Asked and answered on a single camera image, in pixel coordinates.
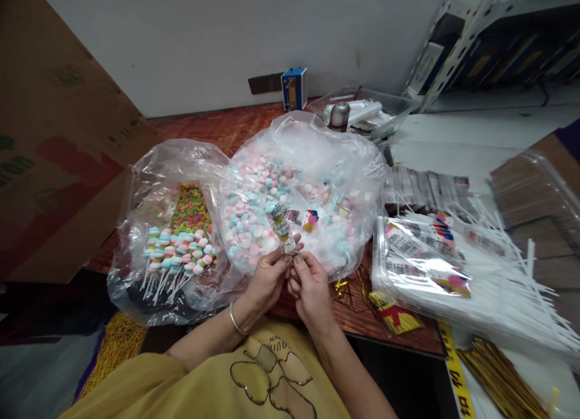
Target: blue box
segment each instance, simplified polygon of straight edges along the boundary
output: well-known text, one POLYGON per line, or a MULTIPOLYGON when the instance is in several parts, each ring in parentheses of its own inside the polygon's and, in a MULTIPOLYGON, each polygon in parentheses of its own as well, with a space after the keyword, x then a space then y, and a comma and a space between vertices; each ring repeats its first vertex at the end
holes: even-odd
POLYGON ((285 111, 302 111, 308 102, 306 68, 291 68, 282 74, 282 92, 285 111))

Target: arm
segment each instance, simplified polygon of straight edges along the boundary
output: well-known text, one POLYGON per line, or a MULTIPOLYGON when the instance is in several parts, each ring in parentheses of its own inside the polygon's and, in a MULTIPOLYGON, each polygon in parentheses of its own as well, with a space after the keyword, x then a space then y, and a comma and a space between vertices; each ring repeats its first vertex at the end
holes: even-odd
MULTIPOLYGON (((300 237, 295 235, 294 240, 298 242, 300 237)), ((302 247, 303 244, 297 243, 299 250, 302 247)), ((280 249, 260 258, 248 290, 232 307, 232 315, 242 331, 247 333, 278 301, 291 261, 280 249)), ((210 357, 232 352, 243 338, 232 324, 227 308, 177 341, 166 354, 182 361, 191 371, 210 357)))
MULTIPOLYGON (((232 314, 245 332, 263 315, 247 294, 235 301, 232 314)), ((182 361, 187 370, 191 371, 210 357, 232 352, 243 338, 231 323, 228 307, 179 339, 166 354, 182 361)))
POLYGON ((356 356, 332 311, 328 275, 309 252, 294 258, 288 291, 310 333, 320 362, 353 418, 396 414, 385 395, 356 356))

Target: woman's right hand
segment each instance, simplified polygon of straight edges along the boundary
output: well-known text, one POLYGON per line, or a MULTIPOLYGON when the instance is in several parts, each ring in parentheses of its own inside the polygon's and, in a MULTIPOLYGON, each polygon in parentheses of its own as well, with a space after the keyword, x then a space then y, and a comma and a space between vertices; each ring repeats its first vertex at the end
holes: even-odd
POLYGON ((337 326, 328 274, 312 253, 301 252, 294 256, 288 292, 296 298, 296 311, 311 336, 325 336, 337 326))

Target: white wall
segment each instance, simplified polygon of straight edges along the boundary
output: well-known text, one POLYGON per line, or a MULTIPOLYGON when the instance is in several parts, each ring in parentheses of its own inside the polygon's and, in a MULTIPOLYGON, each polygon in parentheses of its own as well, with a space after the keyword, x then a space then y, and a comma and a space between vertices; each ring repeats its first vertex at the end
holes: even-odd
POLYGON ((148 117, 281 101, 249 77, 303 66, 309 95, 399 94, 443 0, 48 0, 148 117))

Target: woman's left hand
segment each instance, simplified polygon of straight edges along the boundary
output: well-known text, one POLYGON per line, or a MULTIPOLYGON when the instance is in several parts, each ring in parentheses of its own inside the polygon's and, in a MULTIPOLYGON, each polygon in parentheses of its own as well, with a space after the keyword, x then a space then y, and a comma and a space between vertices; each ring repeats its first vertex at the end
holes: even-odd
MULTIPOLYGON (((294 235, 296 251, 300 251, 304 244, 299 243, 302 236, 294 235)), ((247 299, 260 314, 270 310, 280 297, 284 285, 286 272, 292 265, 292 256, 282 254, 278 248, 270 254, 262 256, 256 266, 256 271, 243 298, 247 299)))

